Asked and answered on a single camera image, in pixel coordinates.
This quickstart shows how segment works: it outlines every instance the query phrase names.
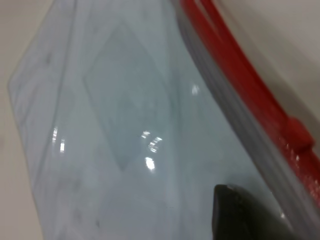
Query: black object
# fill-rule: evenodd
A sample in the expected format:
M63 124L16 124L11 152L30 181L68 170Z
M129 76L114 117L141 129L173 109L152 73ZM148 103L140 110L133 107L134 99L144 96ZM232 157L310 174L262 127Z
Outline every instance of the black object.
M237 186L214 188L214 240L296 240L288 226L247 191Z

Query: plastic bag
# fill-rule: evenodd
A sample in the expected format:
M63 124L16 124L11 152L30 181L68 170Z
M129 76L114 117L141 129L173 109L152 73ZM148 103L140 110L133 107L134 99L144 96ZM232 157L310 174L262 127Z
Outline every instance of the plastic bag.
M53 3L9 85L46 240L211 239L216 184L246 188L280 217L251 159L277 151L219 69L213 98L176 10Z

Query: red zipper seal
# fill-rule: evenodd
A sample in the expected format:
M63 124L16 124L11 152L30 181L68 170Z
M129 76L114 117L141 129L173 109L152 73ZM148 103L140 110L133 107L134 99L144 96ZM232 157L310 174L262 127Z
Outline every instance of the red zipper seal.
M180 2L210 55L320 206L320 161L313 152L315 141L311 134L279 105L232 36L212 0Z

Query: clear plastic bag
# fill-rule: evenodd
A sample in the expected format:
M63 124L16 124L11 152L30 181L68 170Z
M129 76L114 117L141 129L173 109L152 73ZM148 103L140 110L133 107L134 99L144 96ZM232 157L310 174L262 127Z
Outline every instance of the clear plastic bag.
M29 87L18 87L34 72L24 62L43 53L37 43L50 37L45 31L62 30L56 15L70 6L64 42L54 44L65 56L48 60L61 74L32 74ZM162 0L54 2L9 86L46 240L212 239L217 184L244 187L280 218L252 161L278 157L276 150L219 69L213 98L176 10ZM56 87L29 101L42 79ZM55 99L55 108L44 104ZM19 120L23 103L33 112L27 121Z

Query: ziplock bag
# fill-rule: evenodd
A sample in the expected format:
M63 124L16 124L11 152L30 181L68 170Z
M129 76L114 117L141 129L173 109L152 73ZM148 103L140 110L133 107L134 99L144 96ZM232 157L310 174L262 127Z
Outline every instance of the ziplock bag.
M312 199L187 28L177 2L53 3L9 83L46 240L212 239L217 184L317 236Z

